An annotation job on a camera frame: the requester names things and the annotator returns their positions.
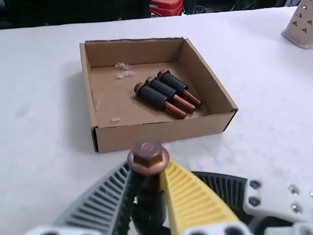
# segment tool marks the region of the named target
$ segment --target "black cylindrical spacer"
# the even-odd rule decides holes
[[[164,109],[164,103],[168,100],[166,95],[161,94],[145,84],[141,87],[137,95],[140,99],[149,102],[159,109]]]
[[[160,77],[159,80],[170,87],[174,88],[175,90],[178,91],[178,94],[181,95],[182,91],[184,89],[188,89],[188,86],[184,84],[182,81],[180,81],[178,78],[175,76],[171,75],[169,71],[163,73]]]
[[[166,95],[169,97],[171,100],[174,98],[174,95],[176,94],[177,90],[174,88],[171,88],[170,86],[166,85],[163,82],[160,82],[157,79],[154,79],[150,83],[150,87],[157,90],[158,92],[162,93],[163,95]]]

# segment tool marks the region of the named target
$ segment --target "dark background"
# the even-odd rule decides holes
[[[147,18],[150,1],[0,0],[0,29]],[[183,13],[249,10],[285,3],[286,0],[184,0]]]

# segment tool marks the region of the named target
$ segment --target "white table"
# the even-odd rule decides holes
[[[79,43],[188,37],[239,106],[227,131],[166,143],[191,170],[312,185],[313,50],[280,33],[295,8],[0,31],[0,233],[50,224],[128,151],[96,154]]]

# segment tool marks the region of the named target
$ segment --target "cardboard box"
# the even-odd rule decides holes
[[[80,52],[96,152],[128,149],[140,138],[167,142],[220,133],[238,111],[188,39],[87,41],[80,44]],[[118,79],[121,70],[114,65],[119,62],[129,64],[135,74]],[[134,86],[159,70],[170,70],[203,105],[176,120],[139,101]]]

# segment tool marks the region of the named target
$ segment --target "bolt thread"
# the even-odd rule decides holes
[[[182,91],[182,96],[186,98],[190,103],[194,104],[196,107],[199,107],[202,105],[201,100],[199,100],[197,97],[195,97],[193,94],[191,94],[189,91],[184,89]]]
[[[164,103],[164,107],[165,107],[165,110],[172,113],[178,119],[184,119],[187,116],[187,113],[185,113],[183,110],[179,109],[174,104],[171,104],[167,101]]]
[[[189,103],[187,100],[181,98],[178,95],[174,95],[173,101],[180,105],[188,113],[192,113],[196,109],[196,107],[193,104]]]

